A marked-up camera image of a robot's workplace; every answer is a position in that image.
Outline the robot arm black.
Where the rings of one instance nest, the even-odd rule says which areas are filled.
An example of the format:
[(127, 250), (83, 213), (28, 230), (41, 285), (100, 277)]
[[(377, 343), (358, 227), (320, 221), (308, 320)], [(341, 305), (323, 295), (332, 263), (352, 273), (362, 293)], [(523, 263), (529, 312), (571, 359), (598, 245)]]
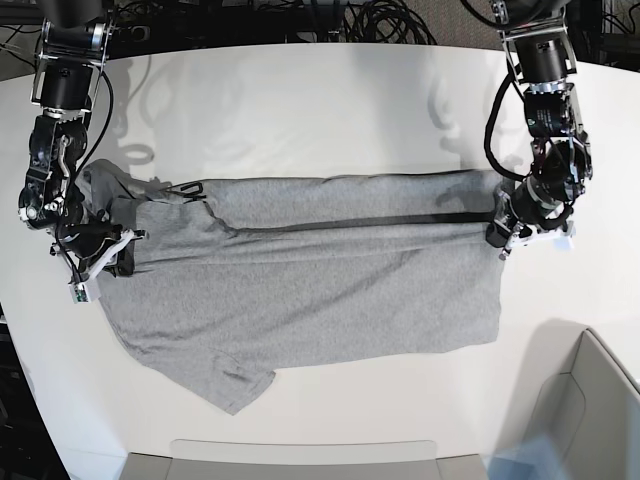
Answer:
[[(588, 134), (570, 76), (577, 62), (565, 23), (564, 1), (493, 1), (488, 24), (501, 37), (507, 74), (494, 98), (484, 132), (491, 167), (514, 182), (501, 191), (487, 242), (507, 259), (520, 246), (568, 240), (578, 198), (592, 179)], [(521, 95), (533, 160), (525, 174), (506, 169), (492, 151), (497, 116), (509, 87)]]
[(18, 199), (18, 214), (33, 230), (54, 239), (59, 255), (79, 284), (92, 273), (130, 276), (127, 250), (137, 234), (86, 203), (79, 179), (98, 141), (89, 141), (94, 99), (114, 29), (111, 1), (41, 1), (42, 46), (31, 100), (41, 108), (29, 138), (29, 166)]

